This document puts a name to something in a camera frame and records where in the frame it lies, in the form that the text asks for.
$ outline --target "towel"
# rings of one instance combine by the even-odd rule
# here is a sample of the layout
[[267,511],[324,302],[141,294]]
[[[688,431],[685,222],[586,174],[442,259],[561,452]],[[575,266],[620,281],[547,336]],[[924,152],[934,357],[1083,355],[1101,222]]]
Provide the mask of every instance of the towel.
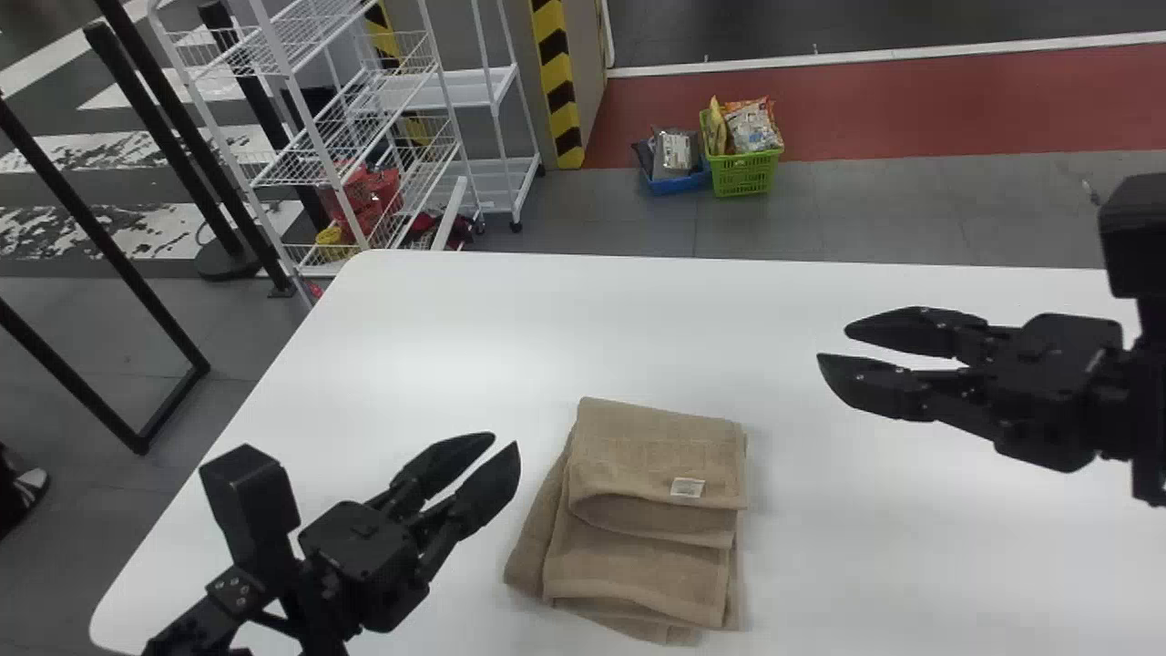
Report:
[[583,398],[504,581],[653,642],[738,628],[744,456],[732,422]]

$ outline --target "towel label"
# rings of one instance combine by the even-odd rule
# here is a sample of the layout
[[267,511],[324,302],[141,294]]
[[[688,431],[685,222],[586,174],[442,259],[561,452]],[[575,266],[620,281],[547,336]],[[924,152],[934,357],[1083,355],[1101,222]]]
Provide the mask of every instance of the towel label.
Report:
[[672,496],[687,496],[689,499],[701,499],[704,494],[704,481],[700,479],[673,479]]

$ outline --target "yellow item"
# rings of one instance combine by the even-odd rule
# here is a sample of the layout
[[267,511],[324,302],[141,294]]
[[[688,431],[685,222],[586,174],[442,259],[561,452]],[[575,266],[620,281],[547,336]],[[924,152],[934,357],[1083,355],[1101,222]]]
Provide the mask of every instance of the yellow item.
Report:
[[714,96],[709,100],[709,124],[704,134],[704,141],[709,144],[709,151],[714,155],[725,154],[725,141],[728,137],[729,131],[725,126],[724,117],[721,115],[721,103]]
[[339,225],[335,223],[328,227],[321,230],[316,234],[316,244],[319,246],[329,246],[324,248],[317,248],[319,255],[324,261],[336,261],[345,259],[353,253],[349,252],[350,248],[335,248],[330,246],[343,246],[344,244],[344,231],[340,230]]

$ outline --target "black stanchion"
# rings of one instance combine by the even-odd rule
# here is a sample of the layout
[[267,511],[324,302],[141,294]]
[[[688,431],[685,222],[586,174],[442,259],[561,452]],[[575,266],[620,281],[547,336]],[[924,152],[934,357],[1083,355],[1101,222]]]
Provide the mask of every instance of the black stanchion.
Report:
[[[231,22],[231,14],[223,2],[215,1],[199,6],[198,15],[202,16],[203,24],[215,35],[215,43],[219,47],[219,51],[225,52],[238,43],[239,35],[236,34],[234,24]],[[267,98],[267,91],[264,90],[264,85],[259,83],[259,78],[253,75],[252,69],[247,65],[250,63],[247,54],[240,52],[232,62],[236,59],[238,64],[233,64],[232,70],[239,82],[239,87],[243,89],[244,97],[247,98],[247,104],[251,105],[251,111],[255,113],[255,118],[259,120],[259,126],[264,128],[264,134],[271,141],[272,148],[275,150],[285,148],[288,144],[288,135],[283,131],[283,121],[280,120],[280,115],[275,112],[275,106]],[[308,218],[316,230],[328,227],[329,218],[324,213],[324,205],[321,204],[316,189],[308,184],[296,184],[293,189],[295,189],[296,196],[303,204],[304,212],[307,212]]]
[[3,326],[33,358],[48,369],[77,401],[84,404],[90,412],[105,424],[122,444],[139,456],[145,454],[149,451],[150,442],[157,435],[157,431],[166,423],[167,418],[174,414],[195,383],[210,372],[211,366],[190,337],[182,330],[182,325],[174,318],[174,315],[162,304],[154,289],[150,289],[149,284],[146,283],[146,278],[129,262],[129,258],[113,241],[113,237],[110,237],[101,223],[93,216],[92,210],[89,209],[85,200],[77,195],[77,191],[69,184],[64,175],[52,165],[52,161],[44,154],[44,150],[36,143],[33,135],[20,122],[20,119],[12,113],[8,103],[5,101],[2,96],[0,96],[0,129],[8,135],[8,140],[12,141],[13,146],[24,155],[24,158],[31,164],[33,170],[41,176],[41,179],[44,181],[57,199],[61,200],[65,210],[80,224],[85,234],[97,245],[101,254],[105,255],[105,259],[113,264],[113,268],[126,281],[126,284],[138,296],[138,299],[146,305],[154,320],[157,320],[166,334],[190,362],[190,369],[174,388],[174,392],[162,402],[162,405],[154,412],[154,416],[146,423],[141,432],[135,432],[2,299],[0,299],[0,326]]
[[154,106],[154,100],[146,92],[146,87],[138,82],[134,68],[126,59],[121,47],[118,45],[118,37],[113,35],[113,30],[104,21],[93,21],[85,26],[83,31],[93,51],[110,69],[113,79],[126,94],[129,105],[142,119],[159,149],[170,162],[174,174],[190,192],[191,199],[195,200],[198,211],[202,212],[206,224],[215,232],[215,237],[218,238],[217,246],[213,242],[208,244],[195,256],[195,268],[198,274],[208,280],[231,280],[254,275],[259,270],[259,259],[250,248],[244,247],[243,241],[231,230],[231,224],[219,211],[215,197],[203,185],[198,171],[195,170],[178,140],[170,132],[170,126]]
[[198,126],[195,125],[190,114],[187,113],[187,108],[182,105],[182,100],[178,99],[178,94],[174,92],[174,87],[170,86],[170,82],[166,78],[166,73],[162,72],[162,68],[154,58],[154,55],[150,54],[146,41],[138,33],[134,22],[126,15],[125,7],[121,6],[119,0],[94,1],[101,14],[110,22],[110,27],[113,28],[114,34],[118,35],[126,52],[129,54],[129,58],[138,66],[146,84],[154,92],[154,97],[162,105],[162,111],[170,118],[170,124],[178,132],[178,136],[187,144],[187,149],[190,150],[199,168],[205,172],[206,181],[215,189],[215,192],[218,193],[219,198],[223,199],[223,204],[226,206],[226,211],[231,214],[231,218],[234,219],[239,233],[251,246],[252,252],[259,256],[264,269],[267,270],[267,275],[271,276],[276,290],[281,291],[273,295],[286,296],[293,294],[295,287],[288,280],[287,273],[285,273],[283,267],[280,264],[280,258],[275,252],[275,247],[272,246],[251,218],[251,213],[239,197],[234,184],[219,165],[218,158],[211,151],[206,141],[203,140],[202,134],[198,132]]

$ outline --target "shoe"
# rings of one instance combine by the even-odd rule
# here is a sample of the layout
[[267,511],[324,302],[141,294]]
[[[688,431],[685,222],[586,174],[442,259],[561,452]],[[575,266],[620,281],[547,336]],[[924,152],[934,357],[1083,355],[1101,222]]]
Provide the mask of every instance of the shoe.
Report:
[[44,495],[49,492],[49,473],[40,467],[33,467],[23,460],[16,457],[10,450],[0,447],[0,459],[5,461],[8,470],[13,472],[16,477],[12,482],[12,486],[16,489],[17,503],[23,507],[22,512],[17,512],[16,517],[6,523],[0,524],[0,538],[20,524],[28,515],[36,508],[36,505],[44,499]]

